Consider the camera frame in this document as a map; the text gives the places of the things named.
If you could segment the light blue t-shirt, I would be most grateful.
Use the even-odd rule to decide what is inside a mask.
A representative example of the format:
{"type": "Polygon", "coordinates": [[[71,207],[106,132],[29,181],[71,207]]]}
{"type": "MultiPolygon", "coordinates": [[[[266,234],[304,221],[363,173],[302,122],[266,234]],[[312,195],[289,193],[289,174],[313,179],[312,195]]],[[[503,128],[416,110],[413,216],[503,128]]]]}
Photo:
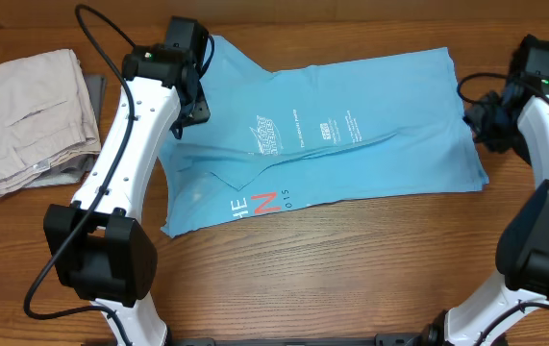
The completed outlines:
{"type": "Polygon", "coordinates": [[[487,184],[446,48],[270,72],[216,37],[202,85],[209,120],[160,152],[169,236],[487,184]]]}

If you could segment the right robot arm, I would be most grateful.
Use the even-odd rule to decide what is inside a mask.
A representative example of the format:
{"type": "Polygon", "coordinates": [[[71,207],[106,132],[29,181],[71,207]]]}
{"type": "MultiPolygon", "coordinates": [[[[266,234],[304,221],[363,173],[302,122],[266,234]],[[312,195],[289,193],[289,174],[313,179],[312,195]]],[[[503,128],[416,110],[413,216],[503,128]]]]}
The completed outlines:
{"type": "Polygon", "coordinates": [[[378,334],[377,345],[504,345],[506,332],[549,310],[549,40],[526,35],[512,53],[504,89],[473,100],[464,121],[491,152],[512,149],[533,169],[536,190],[496,249],[495,271],[462,304],[420,334],[378,334]]]}

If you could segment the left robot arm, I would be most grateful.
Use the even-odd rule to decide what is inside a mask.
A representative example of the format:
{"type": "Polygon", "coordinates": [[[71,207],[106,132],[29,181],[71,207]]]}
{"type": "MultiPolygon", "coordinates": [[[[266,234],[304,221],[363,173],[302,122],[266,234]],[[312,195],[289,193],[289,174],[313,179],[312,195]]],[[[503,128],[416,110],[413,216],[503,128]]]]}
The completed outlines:
{"type": "Polygon", "coordinates": [[[61,284],[103,314],[117,345],[169,345],[150,289],[158,254],[140,222],[165,139],[209,120],[201,86],[214,52],[208,30],[173,17],[162,43],[134,46],[114,70],[121,96],[112,127],[67,206],[48,208],[43,230],[61,284]]]}

